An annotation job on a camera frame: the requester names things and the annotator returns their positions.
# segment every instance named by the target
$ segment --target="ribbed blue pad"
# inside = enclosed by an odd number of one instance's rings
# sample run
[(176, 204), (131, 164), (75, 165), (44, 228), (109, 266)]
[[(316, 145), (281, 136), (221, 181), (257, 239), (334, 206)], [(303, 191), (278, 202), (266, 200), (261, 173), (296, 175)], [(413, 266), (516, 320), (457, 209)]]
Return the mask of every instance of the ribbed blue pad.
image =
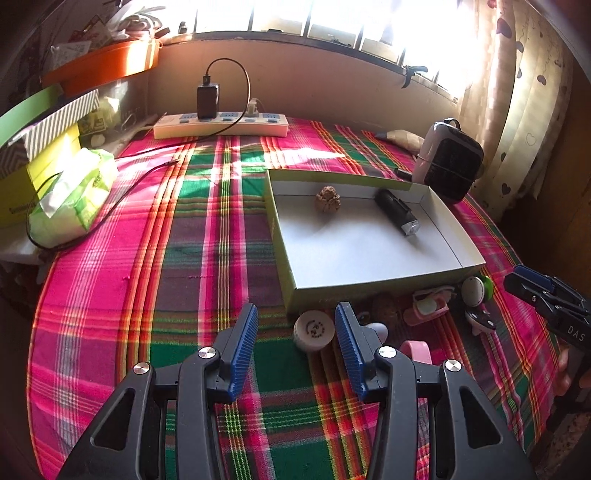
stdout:
[(521, 275), (522, 277), (526, 278), (530, 282), (535, 283), (542, 287), (545, 291), (549, 293), (554, 293), (554, 286), (552, 285), (552, 281), (546, 277), (546, 275), (542, 275), (541, 273), (532, 270), (524, 265), (517, 265), (513, 271)]
[(246, 374), (248, 373), (248, 365), (251, 362), (252, 350), (255, 346), (256, 333), (258, 331), (258, 310), (255, 306), (252, 307), (248, 314), (242, 336), (236, 347), (236, 352), (230, 363), (232, 370), (232, 378), (228, 394), (232, 401), (235, 401), (238, 395), (242, 392)]
[(359, 348), (357, 347), (357, 341), (355, 341), (355, 336), (351, 330), (351, 325), (341, 305), (338, 305), (335, 311), (335, 328), (351, 388), (357, 393), (359, 399), (363, 401), (368, 392), (363, 378), (363, 362)]

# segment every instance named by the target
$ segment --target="pink ring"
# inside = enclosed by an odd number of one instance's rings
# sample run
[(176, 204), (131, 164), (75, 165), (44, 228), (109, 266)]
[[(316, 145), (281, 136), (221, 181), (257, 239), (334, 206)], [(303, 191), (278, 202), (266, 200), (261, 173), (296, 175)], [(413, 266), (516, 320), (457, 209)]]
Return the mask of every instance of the pink ring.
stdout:
[(400, 351), (412, 360), (416, 360), (422, 364), (433, 364), (431, 361), (431, 352), (426, 342), (407, 340), (400, 346)]

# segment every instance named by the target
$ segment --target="white power strip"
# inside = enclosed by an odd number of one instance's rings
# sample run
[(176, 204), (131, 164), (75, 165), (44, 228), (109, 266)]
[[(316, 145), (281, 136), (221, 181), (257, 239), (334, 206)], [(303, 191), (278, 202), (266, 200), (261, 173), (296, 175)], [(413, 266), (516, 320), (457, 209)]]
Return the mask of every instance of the white power strip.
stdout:
[[(216, 118), (197, 118), (196, 113), (166, 115), (154, 125), (154, 138), (203, 137), (212, 135), (228, 126), (241, 115), (239, 112), (221, 112)], [(256, 135), (262, 137), (286, 137), (289, 123), (285, 115), (258, 113), (245, 116), (232, 128), (220, 135)]]

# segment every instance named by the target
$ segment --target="table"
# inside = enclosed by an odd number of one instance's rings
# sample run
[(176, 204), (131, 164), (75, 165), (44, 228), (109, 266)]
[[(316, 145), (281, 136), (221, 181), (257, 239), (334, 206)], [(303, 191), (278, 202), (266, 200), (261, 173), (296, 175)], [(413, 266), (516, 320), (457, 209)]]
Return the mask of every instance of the table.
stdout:
[[(230, 326), (244, 302), (260, 326), (243, 394), (217, 412), (229, 479), (363, 478), (376, 406), (353, 394), (336, 339), (320, 353), (294, 346), (262, 198), (266, 168), (330, 170), (393, 178), (412, 159), (369, 132), (290, 119), (287, 138), (219, 137), (134, 142), (118, 160), (110, 207), (143, 172), (156, 170), (83, 245), (60, 254), (41, 295), (28, 366), (31, 438), (53, 480), (93, 415), (138, 361), (182, 361)], [(143, 151), (163, 147), (150, 154)], [(451, 314), (391, 332), (395, 346), (425, 340), (434, 363), (456, 358), (476, 378), (525, 450), (539, 438), (553, 395), (557, 342), (530, 306), (502, 290), (518, 258), (467, 197), (451, 208), (495, 283), (491, 335), (473, 336)], [(169, 408), (168, 425), (174, 425)], [(417, 477), (428, 470), (426, 420)], [(174, 442), (167, 436), (167, 475)]]

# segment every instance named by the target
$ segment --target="gray and white striped pattern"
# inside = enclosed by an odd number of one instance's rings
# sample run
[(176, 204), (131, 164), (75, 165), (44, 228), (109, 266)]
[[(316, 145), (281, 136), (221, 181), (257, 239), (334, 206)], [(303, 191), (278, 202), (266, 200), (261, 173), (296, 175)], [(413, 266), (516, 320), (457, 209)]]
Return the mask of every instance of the gray and white striped pattern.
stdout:
[(0, 179), (29, 163), (70, 126), (98, 106), (99, 91), (93, 90), (17, 133), (0, 148)]

